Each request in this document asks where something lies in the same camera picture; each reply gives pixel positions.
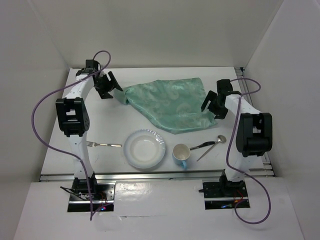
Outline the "green damask cloth placemat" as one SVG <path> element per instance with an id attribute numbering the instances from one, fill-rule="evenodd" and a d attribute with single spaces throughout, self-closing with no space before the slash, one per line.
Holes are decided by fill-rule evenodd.
<path id="1" fill-rule="evenodd" d="M 155 127 L 171 134 L 182 134 L 212 128 L 217 124 L 209 110 L 201 111 L 206 98 L 199 77 L 155 80 L 131 85 L 122 91 L 115 89 L 114 97 L 130 105 Z"/>

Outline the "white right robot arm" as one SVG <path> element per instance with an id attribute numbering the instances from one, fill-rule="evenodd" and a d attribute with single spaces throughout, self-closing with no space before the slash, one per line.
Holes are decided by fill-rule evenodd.
<path id="1" fill-rule="evenodd" d="M 254 108 L 238 91 L 216 93 L 209 91 L 201 110 L 208 109 L 216 119 L 224 119 L 228 112 L 235 115 L 230 145 L 235 145 L 236 159 L 228 159 L 227 167 L 219 178 L 218 190 L 230 196 L 244 181 L 253 162 L 273 146 L 273 118 L 270 113 Z"/>

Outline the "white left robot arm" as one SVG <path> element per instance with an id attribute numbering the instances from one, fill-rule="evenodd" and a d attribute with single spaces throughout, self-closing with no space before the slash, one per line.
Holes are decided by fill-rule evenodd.
<path id="1" fill-rule="evenodd" d="M 91 166 L 87 147 L 87 133 L 90 128 L 90 118 L 85 105 L 85 100 L 95 89 L 101 99 L 112 99 L 111 91 L 122 90 L 112 71 L 93 73 L 95 68 L 83 68 L 76 74 L 76 81 L 69 93 L 58 98 L 55 102 L 58 125 L 67 137 L 71 147 L 71 156 L 74 165 L 74 181 L 72 187 L 76 193 L 88 200 L 97 197 L 99 187 L 95 172 Z"/>

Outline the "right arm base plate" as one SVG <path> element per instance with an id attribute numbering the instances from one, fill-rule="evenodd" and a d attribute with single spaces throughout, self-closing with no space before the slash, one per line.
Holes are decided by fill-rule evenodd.
<path id="1" fill-rule="evenodd" d="M 247 187 L 244 181 L 231 182 L 224 185 L 222 182 L 203 182 L 202 189 L 198 192 L 203 194 L 206 210 L 250 208 Z"/>

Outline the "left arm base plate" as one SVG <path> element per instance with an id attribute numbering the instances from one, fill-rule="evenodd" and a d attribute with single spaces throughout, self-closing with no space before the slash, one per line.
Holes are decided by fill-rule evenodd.
<path id="1" fill-rule="evenodd" d="M 90 212 L 89 192 L 80 191 L 76 193 L 75 189 L 61 186 L 60 189 L 69 194 L 68 213 L 84 213 Z M 113 212 L 115 199 L 115 183 L 99 184 L 96 186 L 96 193 L 91 193 L 92 211 L 97 212 Z"/>

